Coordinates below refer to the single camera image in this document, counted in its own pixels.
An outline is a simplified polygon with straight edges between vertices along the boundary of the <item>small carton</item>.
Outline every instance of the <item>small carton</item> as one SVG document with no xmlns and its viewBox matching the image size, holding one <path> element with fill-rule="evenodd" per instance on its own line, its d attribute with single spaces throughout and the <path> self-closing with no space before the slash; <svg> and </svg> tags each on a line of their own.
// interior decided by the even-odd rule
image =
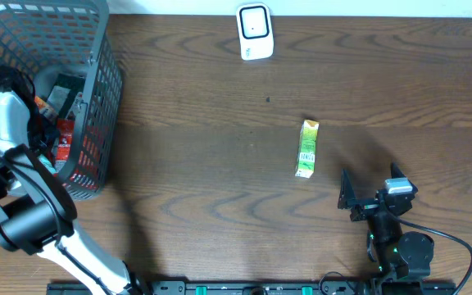
<svg viewBox="0 0 472 295">
<path fill-rule="evenodd" d="M 303 122 L 295 174 L 298 177 L 310 178 L 315 171 L 316 137 L 319 126 L 320 123 L 313 120 Z"/>
</svg>

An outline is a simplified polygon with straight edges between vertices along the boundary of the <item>black square outline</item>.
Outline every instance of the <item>black square outline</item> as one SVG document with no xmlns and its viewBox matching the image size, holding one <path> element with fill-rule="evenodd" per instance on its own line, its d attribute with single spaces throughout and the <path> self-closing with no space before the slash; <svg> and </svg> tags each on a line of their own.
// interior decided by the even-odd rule
<svg viewBox="0 0 472 295">
<path fill-rule="evenodd" d="M 260 35 L 260 36 L 255 36 L 255 37 L 247 37 L 245 35 L 245 29 L 243 28 L 243 16 L 242 16 L 242 11 L 244 10 L 247 10 L 247 9 L 254 9 L 254 8 L 261 8 L 263 9 L 263 14 L 265 15 L 265 27 L 267 28 L 267 33 L 264 34 L 264 35 Z M 265 7 L 261 6 L 261 5 L 258 5 L 258 6 L 254 6 L 254 7 L 245 7 L 245 8 L 242 8 L 240 11 L 239 11 L 239 22 L 240 22 L 240 25 L 242 27 L 242 36 L 249 40 L 249 39 L 258 39 L 258 38 L 264 38 L 264 37 L 267 37 L 269 35 L 269 21 L 268 21 L 268 16 L 267 16 L 267 10 Z"/>
</svg>

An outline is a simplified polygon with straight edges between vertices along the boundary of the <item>white backdrop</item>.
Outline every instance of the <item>white backdrop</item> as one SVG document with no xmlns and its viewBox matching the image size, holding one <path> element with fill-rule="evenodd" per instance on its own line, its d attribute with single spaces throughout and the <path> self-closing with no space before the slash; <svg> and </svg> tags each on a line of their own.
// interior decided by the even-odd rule
<svg viewBox="0 0 472 295">
<path fill-rule="evenodd" d="M 111 13 L 230 15 L 249 1 L 107 0 Z M 274 16 L 472 17 L 472 0 L 264 0 Z"/>
</svg>

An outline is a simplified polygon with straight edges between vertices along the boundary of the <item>gray plastic basket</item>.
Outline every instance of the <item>gray plastic basket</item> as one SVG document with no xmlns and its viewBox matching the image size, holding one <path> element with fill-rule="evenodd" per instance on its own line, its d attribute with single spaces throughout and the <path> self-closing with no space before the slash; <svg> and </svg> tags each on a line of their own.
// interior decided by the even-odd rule
<svg viewBox="0 0 472 295">
<path fill-rule="evenodd" d="M 84 77 L 67 163 L 58 178 L 75 200 L 102 190 L 122 77 L 107 40 L 105 0 L 0 1 L 0 65 L 34 79 L 47 98 L 59 73 Z"/>
</svg>

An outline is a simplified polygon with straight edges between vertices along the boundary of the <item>wood grain surface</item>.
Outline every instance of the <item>wood grain surface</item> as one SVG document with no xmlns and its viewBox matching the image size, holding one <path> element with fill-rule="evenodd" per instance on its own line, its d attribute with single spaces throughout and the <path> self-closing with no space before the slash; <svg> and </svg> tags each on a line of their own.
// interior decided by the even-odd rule
<svg viewBox="0 0 472 295">
<path fill-rule="evenodd" d="M 366 277 L 367 224 L 337 209 L 340 170 L 371 197 L 397 161 L 420 190 L 404 217 L 472 245 L 472 20 L 273 26 L 274 56 L 245 62 L 232 16 L 111 17 L 125 91 L 107 186 L 77 204 L 86 230 L 148 279 Z M 297 179 L 307 118 L 320 122 L 315 174 Z M 433 238 L 431 278 L 458 283 L 468 252 Z M 65 280 L 0 248 L 0 293 Z"/>
</svg>

